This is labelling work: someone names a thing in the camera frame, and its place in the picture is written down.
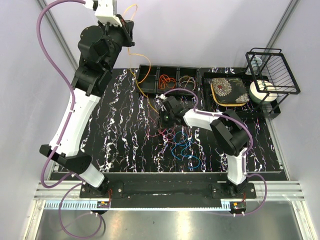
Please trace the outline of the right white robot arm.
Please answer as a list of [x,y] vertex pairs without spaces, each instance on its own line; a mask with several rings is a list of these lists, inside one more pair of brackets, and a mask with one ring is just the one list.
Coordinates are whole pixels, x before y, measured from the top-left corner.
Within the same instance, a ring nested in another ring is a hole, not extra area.
[[239,198],[245,192],[247,180],[246,157],[253,146],[252,135],[234,110],[208,112],[184,107],[174,96],[160,96],[162,106],[158,110],[160,129],[175,125],[212,131],[219,147],[227,156],[228,195]]

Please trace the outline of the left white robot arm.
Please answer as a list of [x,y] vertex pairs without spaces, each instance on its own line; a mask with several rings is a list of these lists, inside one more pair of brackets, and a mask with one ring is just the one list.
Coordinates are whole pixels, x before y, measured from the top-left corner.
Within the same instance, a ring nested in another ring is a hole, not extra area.
[[120,18],[121,26],[110,23],[86,27],[80,34],[79,66],[71,82],[71,94],[56,135],[39,152],[87,182],[97,198],[108,193],[104,175],[92,157],[80,150],[80,141],[95,106],[112,80],[112,70],[122,48],[135,45],[134,22]]

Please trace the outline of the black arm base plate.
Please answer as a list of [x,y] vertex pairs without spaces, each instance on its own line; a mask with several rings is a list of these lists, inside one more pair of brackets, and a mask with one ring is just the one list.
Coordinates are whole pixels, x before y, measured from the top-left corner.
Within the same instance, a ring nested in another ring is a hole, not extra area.
[[80,198],[111,197],[116,209],[219,208],[221,200],[255,200],[253,183],[233,187],[226,173],[106,173],[98,188],[83,185]]

